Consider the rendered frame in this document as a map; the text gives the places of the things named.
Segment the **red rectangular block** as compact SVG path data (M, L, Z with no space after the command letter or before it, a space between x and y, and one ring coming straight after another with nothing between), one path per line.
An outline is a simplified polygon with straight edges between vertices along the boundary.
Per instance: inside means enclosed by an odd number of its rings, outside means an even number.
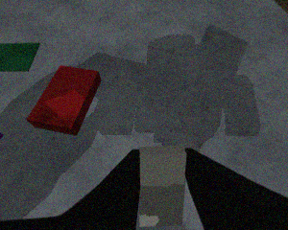
M26 120L34 127L78 135L100 83L99 71L60 66Z

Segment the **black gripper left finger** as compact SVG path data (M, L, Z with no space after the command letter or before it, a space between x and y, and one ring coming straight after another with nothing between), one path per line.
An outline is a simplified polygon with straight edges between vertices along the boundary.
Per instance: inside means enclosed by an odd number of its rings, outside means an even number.
M67 212L50 218L0 220L0 230L135 230L140 195L139 149L132 149Z

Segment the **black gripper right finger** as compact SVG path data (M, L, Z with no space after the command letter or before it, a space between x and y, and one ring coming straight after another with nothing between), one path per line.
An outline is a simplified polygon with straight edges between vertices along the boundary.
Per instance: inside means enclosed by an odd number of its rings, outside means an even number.
M185 151L185 177L204 230L288 230L288 197Z

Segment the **green flat rectangular tile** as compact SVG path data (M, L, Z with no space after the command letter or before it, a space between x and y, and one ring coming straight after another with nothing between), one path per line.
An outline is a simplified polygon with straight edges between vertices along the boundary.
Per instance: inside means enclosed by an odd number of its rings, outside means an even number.
M0 43L0 72L29 71L38 47L37 42Z

